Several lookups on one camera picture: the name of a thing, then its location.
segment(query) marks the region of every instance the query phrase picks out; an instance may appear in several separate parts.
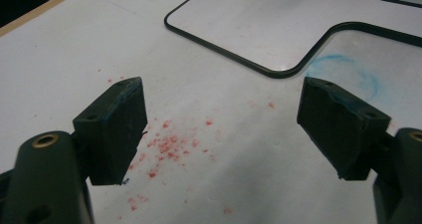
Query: white table surface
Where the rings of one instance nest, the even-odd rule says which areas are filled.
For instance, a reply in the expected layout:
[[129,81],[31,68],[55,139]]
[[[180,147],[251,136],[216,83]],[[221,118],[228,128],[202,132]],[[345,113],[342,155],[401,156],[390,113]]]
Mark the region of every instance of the white table surface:
[[[26,139],[72,132],[112,83],[140,76],[148,134],[127,185],[90,188],[97,223],[376,223],[373,173],[338,180],[296,124],[306,73],[272,80],[166,30],[183,1],[67,0],[1,37],[0,171]],[[156,138],[187,152],[159,160]]]

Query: black metal frame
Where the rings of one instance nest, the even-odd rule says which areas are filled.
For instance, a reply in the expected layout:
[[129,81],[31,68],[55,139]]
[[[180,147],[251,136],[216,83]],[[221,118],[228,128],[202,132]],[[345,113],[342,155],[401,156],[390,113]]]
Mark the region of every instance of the black metal frame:
[[381,1],[390,2],[390,3],[397,3],[397,4],[402,4],[402,5],[411,6],[411,7],[422,8],[422,4],[407,2],[407,1],[403,1],[403,0],[381,0]]
[[364,32],[368,34],[372,34],[375,36],[395,40],[398,42],[406,43],[409,45],[417,46],[422,48],[422,38],[413,36],[406,33],[397,32],[394,30],[390,30],[383,27],[378,27],[375,25],[362,23],[362,22],[344,22],[337,25],[332,26],[329,28],[322,37],[314,44],[314,46],[307,52],[307,54],[298,62],[298,64],[288,70],[285,71],[274,71],[271,69],[268,69],[264,66],[261,66],[260,64],[257,64],[253,61],[250,61],[246,58],[243,58],[235,53],[232,53],[226,49],[223,49],[222,47],[219,47],[213,43],[210,43],[202,38],[199,38],[187,31],[184,31],[182,29],[179,29],[171,24],[168,23],[168,18],[176,12],[178,9],[180,9],[183,5],[188,3],[190,0],[184,1],[182,4],[177,6],[175,9],[170,11],[164,18],[164,24],[167,29],[170,31],[177,33],[181,35],[182,37],[185,37],[195,43],[198,43],[199,45],[202,45],[214,52],[217,52],[220,55],[223,55],[235,62],[238,62],[242,64],[245,67],[248,67],[264,76],[267,76],[269,78],[273,79],[284,79],[288,77],[292,77],[298,72],[302,70],[302,68],[308,63],[308,61],[317,53],[317,51],[324,45],[324,43],[335,33],[341,32],[341,31],[359,31]]

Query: blue marker stain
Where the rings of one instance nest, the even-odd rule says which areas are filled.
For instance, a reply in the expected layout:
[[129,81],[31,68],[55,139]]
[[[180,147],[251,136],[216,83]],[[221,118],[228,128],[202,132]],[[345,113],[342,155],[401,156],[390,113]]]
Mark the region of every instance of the blue marker stain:
[[377,98],[381,88],[375,74],[367,71],[354,59],[341,54],[314,59],[306,76],[334,82],[367,102]]

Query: red stain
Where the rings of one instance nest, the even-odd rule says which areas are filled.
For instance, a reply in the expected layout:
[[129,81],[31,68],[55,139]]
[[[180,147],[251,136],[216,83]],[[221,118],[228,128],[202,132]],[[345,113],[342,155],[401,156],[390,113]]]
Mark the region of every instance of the red stain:
[[158,145],[159,151],[161,153],[167,152],[171,149],[171,143],[169,142],[169,138],[165,138],[162,143]]
[[232,213],[233,213],[233,209],[232,209],[232,208],[230,208],[230,207],[225,207],[225,208],[224,208],[224,210],[223,210],[223,213],[224,213],[225,215],[230,215],[230,214],[232,214]]
[[160,139],[156,138],[156,139],[152,140],[151,142],[149,142],[146,146],[147,147],[156,146],[159,141],[160,141]]
[[276,105],[273,102],[268,103],[268,107],[272,110],[276,108]]
[[144,161],[145,158],[146,158],[146,153],[143,152],[140,154],[139,161]]
[[137,196],[137,198],[139,199],[140,203],[145,203],[145,202],[147,202],[147,201],[148,201],[148,198],[147,198],[147,197],[145,197],[145,196],[143,196],[143,195],[139,195],[139,194],[137,194],[136,196]]
[[205,124],[207,124],[207,126],[212,125],[213,123],[214,123],[214,121],[213,121],[212,119],[210,119],[210,118],[208,118],[208,119],[205,121]]
[[151,169],[151,170],[148,172],[148,175],[149,175],[149,177],[150,177],[150,178],[153,178],[154,176],[156,176],[156,175],[157,175],[157,171],[156,171],[156,170],[154,170],[154,169]]
[[127,199],[127,203],[130,204],[130,209],[132,211],[136,210],[138,208],[138,203],[136,201],[136,199],[130,197],[129,199]]
[[169,155],[168,157],[172,158],[173,161],[178,161],[180,159],[180,156],[177,153],[172,153],[171,156]]
[[193,140],[192,140],[192,146],[193,146],[193,147],[197,147],[197,146],[198,146],[198,144],[199,144],[199,141],[198,141],[198,140],[196,140],[196,139],[193,139]]
[[163,124],[162,127],[163,128],[168,128],[170,126],[171,120],[166,120]]
[[176,135],[173,135],[173,136],[170,138],[170,141],[171,141],[171,142],[177,142],[177,136],[176,136]]

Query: screw hole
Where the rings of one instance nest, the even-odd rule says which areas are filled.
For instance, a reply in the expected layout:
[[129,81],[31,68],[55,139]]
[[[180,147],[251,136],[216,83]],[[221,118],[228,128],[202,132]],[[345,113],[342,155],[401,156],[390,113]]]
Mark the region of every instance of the screw hole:
[[38,137],[32,143],[32,146],[35,148],[43,148],[54,144],[59,139],[59,136],[56,134],[46,134]]
[[26,223],[36,224],[44,222],[51,216],[51,214],[52,212],[48,206],[39,206],[28,213]]
[[420,131],[414,131],[414,132],[409,133],[409,135],[413,139],[415,139],[416,141],[422,142],[422,132],[420,132]]
[[88,120],[94,120],[94,119],[97,119],[98,117],[99,117],[99,115],[98,115],[98,114],[93,113],[93,114],[88,115],[88,116],[87,116],[87,119],[88,119]]

